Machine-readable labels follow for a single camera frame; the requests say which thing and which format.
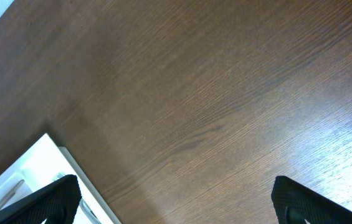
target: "textured black surface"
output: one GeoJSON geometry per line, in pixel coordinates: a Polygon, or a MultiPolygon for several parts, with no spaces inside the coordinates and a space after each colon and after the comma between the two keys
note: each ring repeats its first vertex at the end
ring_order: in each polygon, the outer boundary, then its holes
{"type": "Polygon", "coordinates": [[[66,175],[1,210],[0,223],[40,224],[58,214],[58,211],[63,211],[65,219],[61,224],[71,224],[81,198],[77,177],[66,175]]]}
{"type": "Polygon", "coordinates": [[[271,199],[280,224],[352,223],[352,212],[285,176],[275,178],[271,199]]]}

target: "brown wooden tabletop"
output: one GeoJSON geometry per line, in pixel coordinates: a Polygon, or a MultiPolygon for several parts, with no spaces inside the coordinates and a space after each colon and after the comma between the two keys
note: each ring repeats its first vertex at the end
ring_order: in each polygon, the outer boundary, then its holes
{"type": "Polygon", "coordinates": [[[276,175],[352,210],[352,1],[15,0],[0,173],[45,132],[122,223],[277,223],[276,175]]]}

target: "wooden desk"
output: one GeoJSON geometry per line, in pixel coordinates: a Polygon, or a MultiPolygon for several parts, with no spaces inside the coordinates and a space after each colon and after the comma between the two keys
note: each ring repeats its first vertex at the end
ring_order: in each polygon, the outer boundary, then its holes
{"type": "Polygon", "coordinates": [[[352,1],[15,0],[0,173],[44,132],[123,223],[276,223],[281,174],[352,210],[352,1]]]}

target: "wood grain surface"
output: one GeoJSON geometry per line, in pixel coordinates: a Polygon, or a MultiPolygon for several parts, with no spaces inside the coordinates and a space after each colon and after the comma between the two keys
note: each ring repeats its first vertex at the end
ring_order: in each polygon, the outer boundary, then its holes
{"type": "Polygon", "coordinates": [[[45,132],[123,223],[276,223],[276,175],[352,210],[352,1],[15,0],[0,173],[45,132]]]}

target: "black object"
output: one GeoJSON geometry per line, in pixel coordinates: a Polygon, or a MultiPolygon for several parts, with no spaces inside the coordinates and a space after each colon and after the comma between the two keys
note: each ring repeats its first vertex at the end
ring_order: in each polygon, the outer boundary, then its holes
{"type": "Polygon", "coordinates": [[[271,193],[279,224],[352,223],[352,212],[285,176],[271,193]]]}
{"type": "Polygon", "coordinates": [[[81,198],[77,177],[66,175],[0,210],[0,224],[71,224],[81,198]]]}

